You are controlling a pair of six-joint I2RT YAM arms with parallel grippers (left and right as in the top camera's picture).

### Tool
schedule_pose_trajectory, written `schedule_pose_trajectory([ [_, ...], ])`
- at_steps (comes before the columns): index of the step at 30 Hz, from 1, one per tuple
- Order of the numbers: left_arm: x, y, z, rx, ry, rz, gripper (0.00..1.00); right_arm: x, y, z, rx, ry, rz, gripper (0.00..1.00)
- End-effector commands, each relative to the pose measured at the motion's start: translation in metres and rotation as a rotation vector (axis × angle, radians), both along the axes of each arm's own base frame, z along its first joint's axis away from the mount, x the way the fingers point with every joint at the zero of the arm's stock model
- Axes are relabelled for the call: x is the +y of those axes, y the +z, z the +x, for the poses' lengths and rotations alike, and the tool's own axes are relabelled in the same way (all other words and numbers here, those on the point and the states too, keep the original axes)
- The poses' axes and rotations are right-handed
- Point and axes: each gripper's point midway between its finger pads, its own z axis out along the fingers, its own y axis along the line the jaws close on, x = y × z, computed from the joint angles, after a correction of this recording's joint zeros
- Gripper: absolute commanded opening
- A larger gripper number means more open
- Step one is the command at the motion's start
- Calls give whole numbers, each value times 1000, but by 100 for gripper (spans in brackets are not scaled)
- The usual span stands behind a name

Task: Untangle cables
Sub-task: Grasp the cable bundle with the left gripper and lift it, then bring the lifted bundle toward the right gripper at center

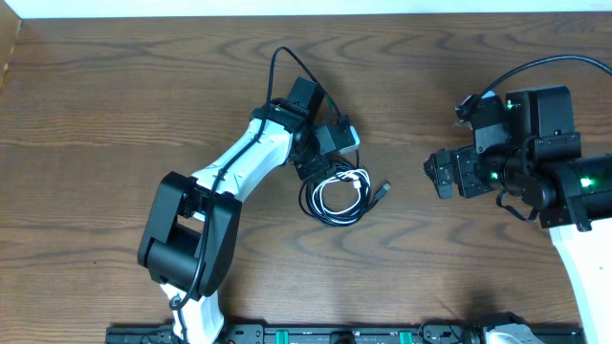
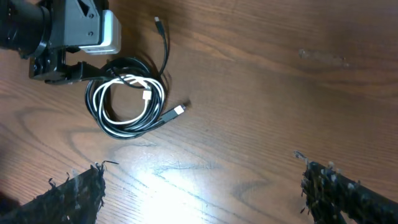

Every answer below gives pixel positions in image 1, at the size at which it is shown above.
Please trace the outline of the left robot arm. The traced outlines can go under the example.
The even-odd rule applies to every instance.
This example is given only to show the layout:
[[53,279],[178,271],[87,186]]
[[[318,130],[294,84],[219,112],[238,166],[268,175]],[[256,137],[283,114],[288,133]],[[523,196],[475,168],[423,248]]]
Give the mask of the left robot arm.
[[138,249],[138,262],[160,284],[181,343],[212,343],[224,326],[218,290],[233,259],[244,201],[277,166],[320,168],[313,132],[325,92],[298,78],[285,98],[254,109],[245,134],[208,167],[160,182]]

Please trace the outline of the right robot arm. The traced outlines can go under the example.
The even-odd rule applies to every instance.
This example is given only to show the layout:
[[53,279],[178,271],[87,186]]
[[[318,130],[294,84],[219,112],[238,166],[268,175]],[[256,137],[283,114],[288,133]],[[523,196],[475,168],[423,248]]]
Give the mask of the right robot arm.
[[588,343],[611,340],[611,157],[585,157],[565,86],[492,91],[460,117],[472,143],[441,149],[424,171],[441,199],[466,199],[497,192],[530,207],[528,223],[539,222],[551,236],[566,268]]

